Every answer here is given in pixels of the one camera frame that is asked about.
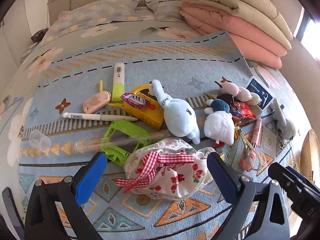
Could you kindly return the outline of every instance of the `green plastic frame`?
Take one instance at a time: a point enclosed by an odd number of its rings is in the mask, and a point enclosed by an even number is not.
[[[115,120],[106,131],[105,135],[102,138],[102,143],[110,142],[110,138],[114,134],[116,130],[129,135],[132,138],[139,138],[148,136],[150,133],[140,126],[129,122],[127,120],[119,119]],[[139,140],[137,142],[134,151],[137,149],[143,148],[151,144],[151,139],[147,140]],[[108,157],[109,160],[113,161],[114,163],[123,166],[127,158],[130,156],[131,153],[127,152],[126,150],[114,145],[110,147],[102,147],[101,151]]]

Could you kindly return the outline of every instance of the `metal screw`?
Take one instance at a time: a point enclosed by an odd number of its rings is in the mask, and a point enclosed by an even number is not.
[[[277,180],[275,180],[275,179],[273,179],[273,180],[271,181],[271,184],[272,184],[273,186],[279,186],[279,182],[278,182]]]
[[[64,182],[69,183],[72,181],[72,177],[71,176],[66,176],[64,179]]]
[[[42,184],[42,180],[38,179],[35,183],[36,186],[40,186]]]
[[[246,176],[246,175],[243,175],[243,176],[241,176],[241,180],[242,180],[243,182],[249,182],[249,181],[250,181],[250,178],[249,178],[248,176]]]

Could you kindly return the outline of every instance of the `transparent cup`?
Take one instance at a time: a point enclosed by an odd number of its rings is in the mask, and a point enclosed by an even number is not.
[[[29,143],[32,147],[38,149],[41,152],[47,152],[50,149],[51,140],[45,136],[39,130],[34,130],[29,136]]]

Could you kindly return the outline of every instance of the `red gingham ribbon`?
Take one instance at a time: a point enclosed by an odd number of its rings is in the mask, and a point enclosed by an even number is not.
[[[193,155],[191,154],[162,154],[159,155],[156,151],[149,152],[141,160],[144,165],[142,172],[136,179],[117,179],[117,186],[126,186],[123,193],[128,192],[131,188],[147,187],[156,175],[156,163],[193,163]]]

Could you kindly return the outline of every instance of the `pink pen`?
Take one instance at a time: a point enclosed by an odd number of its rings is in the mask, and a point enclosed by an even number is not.
[[[260,117],[258,117],[257,121],[256,121],[256,125],[253,130],[252,139],[250,142],[253,149],[255,149],[255,150],[258,147],[258,142],[259,142],[260,133],[261,133],[261,127],[262,127],[262,119]],[[250,166],[248,158],[250,158],[252,162],[256,158],[256,155],[253,150],[249,151],[249,153],[245,156],[244,160],[240,160],[240,166],[244,171],[252,170],[252,167]]]

